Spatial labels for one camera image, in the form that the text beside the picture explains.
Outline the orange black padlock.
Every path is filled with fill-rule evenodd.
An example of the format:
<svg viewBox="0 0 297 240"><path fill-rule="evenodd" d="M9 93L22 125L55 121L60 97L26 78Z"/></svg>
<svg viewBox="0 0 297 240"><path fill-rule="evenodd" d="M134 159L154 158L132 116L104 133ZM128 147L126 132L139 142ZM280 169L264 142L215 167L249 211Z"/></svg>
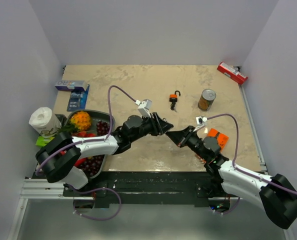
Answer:
<svg viewBox="0 0 297 240"><path fill-rule="evenodd" d="M179 90L176 90L173 94L169 95L169 101L171 103L176 103L178 101L178 97L181 96L181 92Z"/></svg>

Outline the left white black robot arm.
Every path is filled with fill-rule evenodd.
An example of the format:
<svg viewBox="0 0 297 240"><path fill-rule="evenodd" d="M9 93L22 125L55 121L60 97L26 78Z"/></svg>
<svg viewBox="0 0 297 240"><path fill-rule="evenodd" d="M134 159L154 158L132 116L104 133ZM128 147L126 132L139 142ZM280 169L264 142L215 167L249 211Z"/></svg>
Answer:
<svg viewBox="0 0 297 240"><path fill-rule="evenodd" d="M150 117L130 116L111 134L97 137L73 137L61 132L35 155L38 168L35 174L44 174L49 183L64 182L80 196L92 191L89 177L75 166L78 160L99 155L118 155L131 148L133 142L145 137L162 136L174 127L156 112Z"/></svg>

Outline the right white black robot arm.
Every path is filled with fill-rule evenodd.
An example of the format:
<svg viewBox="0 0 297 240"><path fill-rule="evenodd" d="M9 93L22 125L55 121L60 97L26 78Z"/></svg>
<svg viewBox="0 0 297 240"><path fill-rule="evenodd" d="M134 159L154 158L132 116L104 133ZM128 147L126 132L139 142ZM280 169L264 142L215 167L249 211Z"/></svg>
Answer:
<svg viewBox="0 0 297 240"><path fill-rule="evenodd" d="M259 207L278 227L287 230L297 218L297 191L281 174L265 175L241 167L221 153L217 138L200 138L193 126L169 131L166 135L179 147L188 147L205 163L206 171L216 180L214 195L225 193L242 198Z"/></svg>

